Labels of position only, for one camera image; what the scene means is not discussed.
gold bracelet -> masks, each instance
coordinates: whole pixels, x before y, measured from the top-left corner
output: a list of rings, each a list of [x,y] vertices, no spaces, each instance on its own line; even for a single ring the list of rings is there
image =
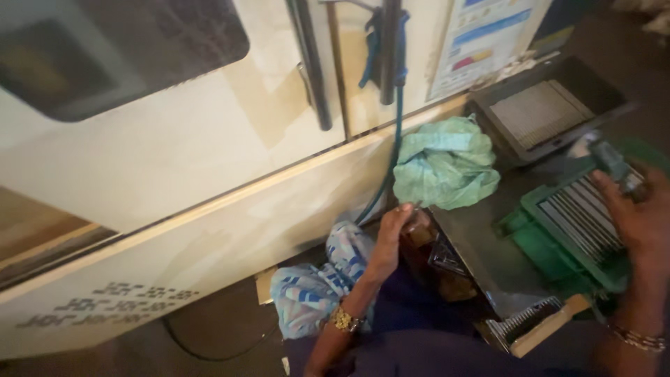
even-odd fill
[[[332,313],[328,322],[332,323],[338,329],[353,333],[363,323],[362,319],[357,319],[350,316],[340,305],[338,305]]]
[[[608,324],[610,330],[616,335],[619,340],[625,344],[632,345],[646,352],[653,352],[655,354],[665,350],[665,337],[649,337],[641,335],[635,331],[623,329],[613,323]]]

green plastic bag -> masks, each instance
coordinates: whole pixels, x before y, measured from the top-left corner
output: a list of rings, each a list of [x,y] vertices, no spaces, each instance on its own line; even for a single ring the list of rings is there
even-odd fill
[[[496,190],[500,174],[491,167],[496,159],[491,140],[473,120],[451,117],[403,138],[393,169],[393,192],[400,203],[454,209]]]

window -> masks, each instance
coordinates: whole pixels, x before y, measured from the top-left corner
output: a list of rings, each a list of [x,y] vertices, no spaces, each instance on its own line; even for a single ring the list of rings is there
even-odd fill
[[[80,121],[244,58],[232,0],[2,0],[0,85]]]

blue rope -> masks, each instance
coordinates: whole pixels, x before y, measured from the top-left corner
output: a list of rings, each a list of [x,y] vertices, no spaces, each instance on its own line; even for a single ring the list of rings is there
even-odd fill
[[[368,24],[375,24],[375,17],[378,17],[378,15],[375,13],[373,15],[373,18],[368,22]],[[405,65],[405,55],[406,55],[406,46],[407,46],[407,38],[405,35],[405,24],[407,23],[407,20],[409,19],[409,14],[407,12],[403,12],[403,15],[400,17],[399,23],[398,23],[398,48],[396,52],[396,61],[397,61],[397,71],[395,74],[395,91],[396,91],[396,115],[395,115],[395,138],[393,139],[393,149],[391,150],[391,161],[389,162],[389,167],[386,171],[386,176],[384,176],[384,180],[381,183],[381,186],[379,187],[379,190],[377,190],[377,193],[375,194],[375,197],[372,199],[370,203],[368,203],[367,207],[363,210],[363,212],[358,216],[356,219],[356,224],[360,224],[367,215],[370,214],[370,212],[373,210],[379,199],[381,198],[382,194],[386,190],[386,187],[391,183],[391,179],[393,178],[393,169],[395,168],[395,165],[398,163],[398,155],[400,153],[400,145],[402,144],[402,133],[403,133],[403,87],[405,86],[405,78],[407,77],[407,67]],[[368,64],[365,67],[365,71],[363,72],[363,78],[360,80],[359,86],[363,88],[365,84],[367,83],[370,74],[372,72],[372,61],[373,61],[373,54],[376,54],[378,52],[378,47],[379,47],[379,29],[375,28],[375,30],[368,35]]]

dark floor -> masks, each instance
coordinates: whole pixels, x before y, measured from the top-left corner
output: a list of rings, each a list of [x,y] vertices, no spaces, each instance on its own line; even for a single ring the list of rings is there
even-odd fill
[[[661,150],[668,144],[670,56],[656,36],[644,34],[635,16],[599,10],[576,29],[566,51],[641,103],[609,128],[624,130],[640,122],[659,125],[640,136]],[[323,261],[315,248],[289,263]],[[257,303],[253,278],[243,280],[168,315],[178,337],[193,351],[217,358],[235,354],[257,342],[274,327],[272,305]],[[581,366],[586,363],[601,326],[573,322],[529,354],[537,363]],[[148,323],[112,341],[78,352],[17,360],[0,367],[4,376],[284,376],[278,331],[248,354],[227,362],[202,362],[184,353],[160,321]],[[670,371],[670,363],[665,364]]]

